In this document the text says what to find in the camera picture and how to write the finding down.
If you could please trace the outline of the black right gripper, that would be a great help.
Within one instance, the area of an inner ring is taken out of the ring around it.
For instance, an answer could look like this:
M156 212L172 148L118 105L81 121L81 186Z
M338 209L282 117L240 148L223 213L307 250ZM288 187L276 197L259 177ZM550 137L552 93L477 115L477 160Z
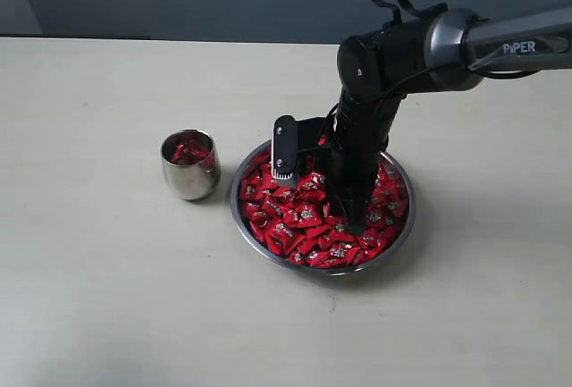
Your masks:
M346 218L348 233L362 234L366 229L378 156L388 146L401 101L401 94L385 94L361 102L342 91L338 103L317 119L312 131L318 149L315 167L325 176L329 215Z

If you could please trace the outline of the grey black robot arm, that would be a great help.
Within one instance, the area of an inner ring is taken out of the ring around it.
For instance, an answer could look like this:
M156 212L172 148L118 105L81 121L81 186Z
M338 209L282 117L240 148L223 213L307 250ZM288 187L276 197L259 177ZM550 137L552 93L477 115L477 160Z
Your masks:
M467 91L571 66L571 5L486 20L468 9L390 25L344 40L341 95L327 129L327 179L351 233L366 228L378 156L410 94Z

